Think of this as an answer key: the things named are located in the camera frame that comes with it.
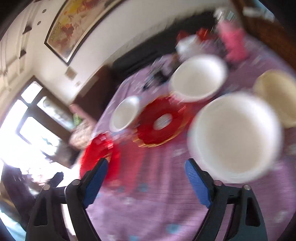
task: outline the red mesh basket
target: red mesh basket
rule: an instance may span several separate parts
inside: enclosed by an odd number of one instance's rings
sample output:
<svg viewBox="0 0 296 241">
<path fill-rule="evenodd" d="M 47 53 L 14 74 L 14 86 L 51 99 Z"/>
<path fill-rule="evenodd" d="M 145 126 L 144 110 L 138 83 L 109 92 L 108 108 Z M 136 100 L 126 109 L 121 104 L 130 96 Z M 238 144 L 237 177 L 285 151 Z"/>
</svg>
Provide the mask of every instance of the red mesh basket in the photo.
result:
<svg viewBox="0 0 296 241">
<path fill-rule="evenodd" d="M 81 159 L 80 177 L 83 177 L 87 171 L 92 170 L 101 158 L 106 158 L 109 161 L 105 181 L 118 179 L 120 151 L 108 133 L 99 134 L 85 149 Z"/>
</svg>

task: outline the small white bowl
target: small white bowl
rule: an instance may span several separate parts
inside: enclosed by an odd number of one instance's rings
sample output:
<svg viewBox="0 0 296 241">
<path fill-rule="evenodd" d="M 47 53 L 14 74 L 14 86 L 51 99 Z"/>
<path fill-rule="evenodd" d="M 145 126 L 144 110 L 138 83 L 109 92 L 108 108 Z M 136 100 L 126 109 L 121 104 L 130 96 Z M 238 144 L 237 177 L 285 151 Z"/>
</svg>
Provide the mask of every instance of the small white bowl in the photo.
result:
<svg viewBox="0 0 296 241">
<path fill-rule="evenodd" d="M 127 128 L 136 119 L 140 111 L 140 101 L 137 96 L 125 98 L 114 110 L 110 119 L 110 130 L 119 132 Z"/>
<path fill-rule="evenodd" d="M 183 102 L 212 97 L 228 76 L 226 63 L 215 55 L 199 55 L 186 60 L 170 79 L 170 90 Z"/>
<path fill-rule="evenodd" d="M 223 95 L 193 119 L 189 152 L 212 178 L 245 183 L 269 171 L 282 148 L 282 129 L 273 109 L 243 92 Z"/>
</svg>

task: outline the wall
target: wall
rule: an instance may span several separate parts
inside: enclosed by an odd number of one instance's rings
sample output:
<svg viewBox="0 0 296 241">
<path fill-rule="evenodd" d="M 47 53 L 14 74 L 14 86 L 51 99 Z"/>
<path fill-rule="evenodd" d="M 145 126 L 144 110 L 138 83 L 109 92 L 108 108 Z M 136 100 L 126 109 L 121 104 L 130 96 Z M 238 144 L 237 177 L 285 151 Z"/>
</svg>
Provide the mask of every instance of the wall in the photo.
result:
<svg viewBox="0 0 296 241">
<path fill-rule="evenodd" d="M 91 33 L 70 66 L 78 73 L 71 81 L 67 66 L 45 45 L 44 40 L 62 6 L 62 0 L 42 1 L 29 41 L 34 43 L 36 77 L 64 103 L 69 104 L 89 77 L 119 48 L 168 18 L 228 5 L 228 0 L 127 0 L 114 9 Z"/>
<path fill-rule="evenodd" d="M 31 32 L 23 32 L 25 27 L 32 23 L 40 4 L 41 2 L 32 2 L 27 6 L 15 18 L 0 41 L 0 117 L 34 74 L 34 43 L 28 43 Z M 21 50 L 26 50 L 28 54 L 20 57 Z"/>
</svg>

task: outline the wooden furniture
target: wooden furniture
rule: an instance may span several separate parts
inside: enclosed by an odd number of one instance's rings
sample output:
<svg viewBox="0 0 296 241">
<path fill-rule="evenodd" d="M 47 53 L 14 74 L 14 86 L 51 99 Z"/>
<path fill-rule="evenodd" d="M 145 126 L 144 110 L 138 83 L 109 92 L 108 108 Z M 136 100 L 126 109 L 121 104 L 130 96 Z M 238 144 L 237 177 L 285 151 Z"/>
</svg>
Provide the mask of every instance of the wooden furniture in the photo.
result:
<svg viewBox="0 0 296 241">
<path fill-rule="evenodd" d="M 95 125 L 116 92 L 116 79 L 107 66 L 101 67 L 80 90 L 70 111 Z"/>
<path fill-rule="evenodd" d="M 231 0 L 246 31 L 256 37 L 296 70 L 296 40 L 278 21 L 250 18 L 243 15 L 244 7 L 254 7 L 252 0 Z"/>
</svg>

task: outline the blue gripper pad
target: blue gripper pad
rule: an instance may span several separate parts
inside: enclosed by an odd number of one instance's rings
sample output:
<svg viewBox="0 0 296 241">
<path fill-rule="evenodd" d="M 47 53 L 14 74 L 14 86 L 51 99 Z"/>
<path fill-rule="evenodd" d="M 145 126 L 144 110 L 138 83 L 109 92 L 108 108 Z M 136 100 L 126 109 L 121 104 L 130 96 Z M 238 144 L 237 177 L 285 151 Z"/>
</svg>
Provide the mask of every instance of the blue gripper pad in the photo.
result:
<svg viewBox="0 0 296 241">
<path fill-rule="evenodd" d="M 90 180 L 89 184 L 86 187 L 85 195 L 83 199 L 84 208 L 87 208 L 96 199 L 96 196 L 106 177 L 107 171 L 108 171 L 108 161 L 104 159 L 101 166 L 97 169 L 93 178 Z"/>
<path fill-rule="evenodd" d="M 189 160 L 185 162 L 185 172 L 200 203 L 210 208 L 212 201 L 209 190 Z"/>
</svg>

